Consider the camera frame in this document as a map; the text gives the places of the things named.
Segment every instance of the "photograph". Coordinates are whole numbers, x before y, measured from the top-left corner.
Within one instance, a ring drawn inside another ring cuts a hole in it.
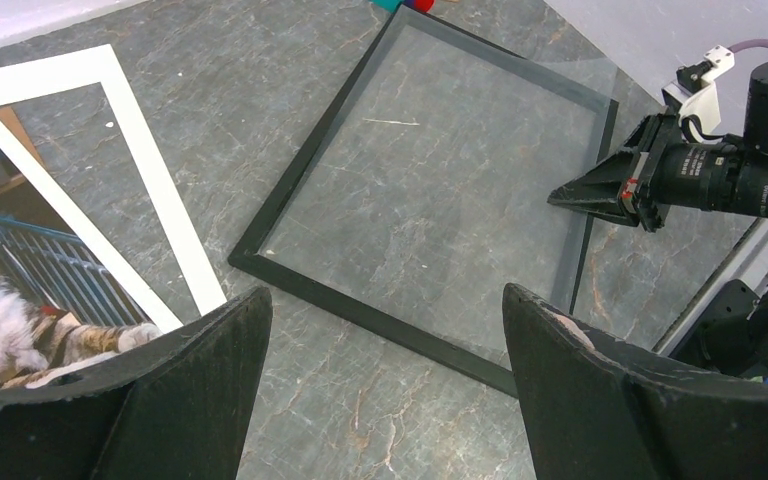
[[[0,121],[44,167],[10,108]],[[0,389],[63,381],[162,334],[69,223],[0,149]]]

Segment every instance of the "marble table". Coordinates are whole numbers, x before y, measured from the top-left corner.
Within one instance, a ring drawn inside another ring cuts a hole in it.
[[[540,64],[605,65],[539,0],[438,0],[433,13]],[[0,66],[112,44],[230,296],[256,280],[227,255],[386,18],[367,0],[147,1],[2,48]],[[588,70],[577,71],[587,84]],[[621,71],[606,88],[619,105],[616,145],[658,106]],[[14,108],[55,179],[173,311],[195,319],[125,143],[106,126],[113,117],[100,89]],[[447,208],[454,218],[457,207]],[[684,209],[654,235],[596,222],[577,315],[654,346],[749,223]],[[501,289],[492,287],[481,302],[499,300],[501,321]],[[515,400],[273,293],[273,337],[239,478],[533,478]],[[466,337],[469,328],[450,331]],[[499,353],[497,345],[490,355]]]

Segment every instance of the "white picture frame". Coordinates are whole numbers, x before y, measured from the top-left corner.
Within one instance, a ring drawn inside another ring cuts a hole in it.
[[[0,106],[101,84],[201,315],[226,302],[172,176],[110,45],[0,67]],[[155,292],[0,121],[0,149],[158,327],[181,325]]]

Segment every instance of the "orange tabby cat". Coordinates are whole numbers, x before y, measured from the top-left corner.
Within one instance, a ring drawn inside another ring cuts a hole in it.
[[[82,325],[73,315],[23,299],[0,276],[0,389],[36,388],[160,336],[149,323]]]

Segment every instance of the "purple cable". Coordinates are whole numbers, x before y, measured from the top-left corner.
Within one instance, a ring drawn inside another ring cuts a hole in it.
[[[756,48],[756,47],[766,48],[768,50],[768,39],[755,38],[752,40],[745,40],[743,42],[738,42],[730,46],[729,50],[731,50],[734,53],[737,53],[741,50],[746,50],[747,48]]]

